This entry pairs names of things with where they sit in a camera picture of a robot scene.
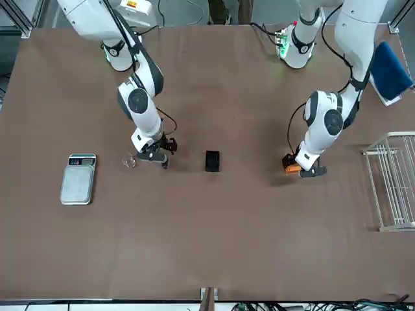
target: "cable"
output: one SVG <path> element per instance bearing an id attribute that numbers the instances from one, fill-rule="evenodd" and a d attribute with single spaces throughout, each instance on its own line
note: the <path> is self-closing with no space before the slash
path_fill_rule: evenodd
<path id="1" fill-rule="evenodd" d="M 272 44 L 274 44 L 275 46 L 277 46 L 277 47 L 282 47 L 283 45 L 282 44 L 279 44 L 279 43 L 276 43 L 272 38 L 271 38 L 271 35 L 270 34 L 268 34 L 267 32 L 268 32 L 268 30 L 267 30 L 267 28 L 265 27 L 265 24 L 262 24 L 262 28 L 263 28 L 263 30 L 264 30 L 264 33 L 266 33 L 267 34 L 267 37 L 268 37 L 268 39 L 272 42 Z"/>
<path id="2" fill-rule="evenodd" d="M 256 303 L 255 305 L 257 305 L 257 309 L 259 307 L 262 311 L 265 311 L 265 309 L 259 303 Z"/>
<path id="3" fill-rule="evenodd" d="M 254 22 L 252 22 L 252 23 L 249 23 L 249 25 L 250 26 L 255 26 L 255 27 L 257 27 L 260 31 L 262 31 L 262 32 L 264 32 L 265 34 L 269 34 L 269 35 L 271 35 L 271 36 L 275 36 L 275 33 L 276 32 L 271 32 L 271 31 L 268 31 L 266 28 L 265 28 L 265 25 L 264 24 L 262 24 L 263 26 L 259 26 L 257 23 L 254 23 Z"/>
<path id="4" fill-rule="evenodd" d="M 160 11 L 160 1 L 161 0 L 158 0 L 158 5 L 157 5 L 157 8 L 158 8 L 158 12 L 160 13 L 160 15 L 162 16 L 162 18 L 163 18 L 163 27 L 164 27 L 164 24 L 165 24 L 165 17 L 164 17 L 164 15 L 163 15 L 163 13 L 161 13 L 161 11 Z"/>
<path id="5" fill-rule="evenodd" d="M 276 45 L 277 47 L 282 47 L 281 44 L 276 43 L 271 36 L 275 37 L 276 36 L 276 32 L 280 31 L 281 29 L 275 31 L 275 32 L 271 32 L 268 31 L 267 28 L 265 27 L 265 24 L 262 24 L 262 26 L 259 26 L 257 23 L 249 23 L 250 26 L 255 26 L 257 27 L 261 32 L 263 32 L 264 34 L 267 35 L 268 39 L 272 42 L 272 44 Z"/>
<path id="6" fill-rule="evenodd" d="M 134 55 L 131 53 L 131 44 L 130 44 L 130 40 L 128 40 L 128 37 L 123 29 L 123 26 L 121 24 L 121 22 L 118 20 L 117 16 L 115 16 L 114 11 L 112 10 L 112 7 L 110 5 L 110 3 L 108 2 L 108 0 L 102 0 L 102 2 L 104 3 L 105 7 L 107 8 L 107 10 L 109 11 L 112 19 L 114 20 L 115 25 L 117 26 L 119 32 L 121 33 L 121 36 L 124 39 L 124 42 L 127 44 L 128 47 L 128 52 L 130 52 L 131 55 L 131 60 L 132 60 L 132 70 L 135 72 L 136 71 L 136 60 L 134 59 Z"/>
<path id="7" fill-rule="evenodd" d="M 269 303 L 265 303 L 264 305 L 268 308 L 269 311 L 276 311 L 275 306 L 273 306 Z"/>
<path id="8" fill-rule="evenodd" d="M 191 25 L 196 25 L 197 23 L 199 23 L 199 21 L 201 21 L 202 20 L 202 18 L 205 16 L 205 10 L 200 6 L 200 5 L 198 5 L 197 3 L 194 3 L 192 0 L 186 0 L 188 3 L 190 3 L 191 5 L 195 5 L 195 6 L 197 6 L 198 8 L 200 8 L 201 10 L 202 10 L 202 16 L 200 16 L 200 18 L 197 20 L 197 21 L 194 21 L 194 22 L 192 22 L 192 23 L 188 23 L 188 24 L 186 24 L 187 26 L 191 26 Z"/>
<path id="9" fill-rule="evenodd" d="M 146 34 L 146 33 L 148 33 L 148 32 L 150 32 L 151 30 L 154 30 L 154 29 L 156 29 L 156 28 L 160 28 L 160 26 L 159 25 L 156 25 L 156 26 L 153 26 L 153 27 L 151 27 L 151 28 L 149 28 L 149 29 L 147 29 L 147 30 L 145 30 L 145 31 L 143 31 L 143 32 L 139 32 L 139 31 L 137 31 L 136 29 L 137 29 L 138 27 L 136 27 L 136 26 L 131 26 L 131 29 L 135 29 L 135 32 L 136 32 L 136 35 L 137 36 L 142 36 L 142 35 L 144 35 L 144 34 Z"/>
<path id="10" fill-rule="evenodd" d="M 160 111 L 162 114 L 164 114 L 166 117 L 168 117 L 170 120 L 172 120 L 173 121 L 173 123 L 174 123 L 174 129 L 173 129 L 173 131 L 171 131 L 171 132 L 169 132 L 169 133 L 166 133 L 166 135 L 170 135 L 170 134 L 173 134 L 176 130 L 177 130 L 177 122 L 176 122 L 176 120 L 174 120 L 171 116 L 169 116 L 168 114 L 166 114 L 163 110 L 161 110 L 159 107 L 156 107 L 156 109 L 158 110 L 158 111 Z"/>
<path id="11" fill-rule="evenodd" d="M 291 122 L 292 122 L 292 119 L 294 118 L 294 116 L 295 116 L 296 112 L 297 112 L 297 111 L 298 111 L 301 107 L 305 106 L 305 104 L 306 104 L 306 102 L 302 103 L 301 105 L 299 105 L 299 106 L 297 107 L 297 109 L 295 109 L 295 110 L 294 110 L 294 112 L 293 112 L 293 113 L 292 113 L 292 115 L 291 115 L 290 122 L 288 123 L 288 129 L 287 129 L 287 141 L 288 141 L 288 145 L 290 146 L 291 152 L 292 152 L 293 154 L 294 154 L 294 150 L 292 149 L 292 146 L 291 146 L 291 143 L 290 143 L 290 127 L 291 127 Z"/>
<path id="12" fill-rule="evenodd" d="M 239 308 L 240 303 L 237 303 L 236 305 L 234 305 L 231 309 L 231 311 L 236 311 L 237 308 Z"/>
<path id="13" fill-rule="evenodd" d="M 343 62 L 349 67 L 350 69 L 350 78 L 352 77 L 353 71 L 352 71 L 352 66 L 350 65 L 349 61 L 347 61 L 347 59 L 344 56 L 341 56 L 336 50 L 334 50 L 334 48 L 332 48 L 330 46 L 330 44 L 327 43 L 326 37 L 324 37 L 324 28 L 326 27 L 327 21 L 331 18 L 331 16 L 333 16 L 333 14 L 335 12 L 337 12 L 341 7 L 343 6 L 343 4 L 339 5 L 338 7 L 336 7 L 336 9 L 334 9 L 334 11 L 332 11 L 332 13 L 330 13 L 326 20 L 323 23 L 323 27 L 322 27 L 322 39 L 324 44 L 326 45 L 326 47 L 332 52 L 334 53 L 334 55 L 336 55 L 337 57 L 339 57 L 341 60 L 343 60 Z M 346 85 L 344 87 L 342 87 L 337 93 L 341 93 L 343 92 L 350 84 L 350 79 L 347 81 Z"/>
<path id="14" fill-rule="evenodd" d="M 376 307 L 382 311 L 410 311 L 408 308 L 411 303 L 405 303 L 404 301 L 408 299 L 408 295 L 404 295 L 399 299 L 395 300 L 392 303 L 383 303 L 379 301 L 372 301 L 369 299 L 358 299 L 352 303 L 336 303 L 332 301 L 319 301 L 311 309 L 312 311 L 339 311 L 339 310 L 349 310 L 349 311 L 361 311 L 366 307 Z"/>

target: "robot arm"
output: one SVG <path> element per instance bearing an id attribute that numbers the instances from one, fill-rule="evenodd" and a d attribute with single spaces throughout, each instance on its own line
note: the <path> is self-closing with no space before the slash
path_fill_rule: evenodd
<path id="1" fill-rule="evenodd" d="M 377 24 L 387 0 L 345 0 L 335 25 L 335 40 L 351 65 L 350 83 L 342 93 L 315 91 L 305 105 L 305 121 L 309 127 L 295 154 L 305 176 L 324 174 L 314 166 L 355 119 L 362 92 L 370 75 L 374 55 Z"/>
<path id="2" fill-rule="evenodd" d="M 126 71 L 133 66 L 133 73 L 118 87 L 118 101 L 137 126 L 132 142 L 139 152 L 137 157 L 155 161 L 167 168 L 167 155 L 160 149 L 177 150 L 176 141 L 166 138 L 163 122 L 152 99 L 161 93 L 164 77 L 122 15 L 114 11 L 108 0 L 58 0 L 73 28 L 82 37 L 102 41 L 107 60 L 116 71 Z M 146 0 L 128 1 L 131 11 L 146 8 Z"/>
<path id="3" fill-rule="evenodd" d="M 306 65 L 313 53 L 315 38 L 322 24 L 324 6 L 338 6 L 343 0 L 296 0 L 300 16 L 296 25 L 287 28 L 288 48 L 281 59 L 291 68 L 299 69 Z"/>

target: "orange object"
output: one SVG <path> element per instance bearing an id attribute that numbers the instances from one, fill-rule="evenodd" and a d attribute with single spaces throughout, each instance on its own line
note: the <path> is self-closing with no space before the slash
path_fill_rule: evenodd
<path id="1" fill-rule="evenodd" d="M 136 8 L 136 7 L 137 7 L 137 3 L 136 3 L 136 2 L 134 2 L 134 1 L 128 1 L 128 2 L 127 2 L 127 5 L 128 5 L 128 6 L 131 6 L 132 8 Z"/>
<path id="2" fill-rule="evenodd" d="M 301 166 L 298 164 L 292 164 L 289 165 L 285 168 L 285 173 L 286 175 L 288 174 L 295 174 L 295 173 L 299 173 L 301 171 Z"/>

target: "blue towel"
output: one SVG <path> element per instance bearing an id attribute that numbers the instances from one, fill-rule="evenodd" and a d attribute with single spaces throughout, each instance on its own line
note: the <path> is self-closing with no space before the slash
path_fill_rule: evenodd
<path id="1" fill-rule="evenodd" d="M 394 99 L 413 85 L 413 81 L 386 42 L 377 46 L 370 72 L 378 92 L 387 100 Z"/>

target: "wire rack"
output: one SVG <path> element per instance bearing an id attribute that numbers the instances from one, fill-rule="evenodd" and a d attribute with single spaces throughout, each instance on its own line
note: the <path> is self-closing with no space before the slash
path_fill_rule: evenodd
<path id="1" fill-rule="evenodd" d="M 415 132 L 387 133 L 363 151 L 380 231 L 415 231 Z"/>

